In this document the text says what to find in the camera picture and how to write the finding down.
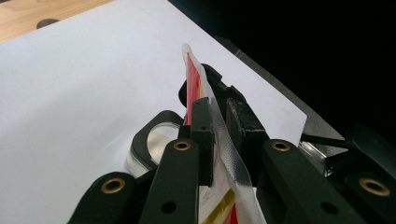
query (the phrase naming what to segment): white surface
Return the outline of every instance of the white surface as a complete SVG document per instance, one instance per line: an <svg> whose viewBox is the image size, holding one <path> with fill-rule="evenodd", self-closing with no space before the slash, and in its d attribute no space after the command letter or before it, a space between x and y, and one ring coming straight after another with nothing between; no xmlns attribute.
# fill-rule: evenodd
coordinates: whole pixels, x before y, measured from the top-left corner
<svg viewBox="0 0 396 224"><path fill-rule="evenodd" d="M165 0L116 0L0 44L0 223L65 223L124 163L177 92L188 43L234 85L271 138L297 146L306 115Z"/></svg>

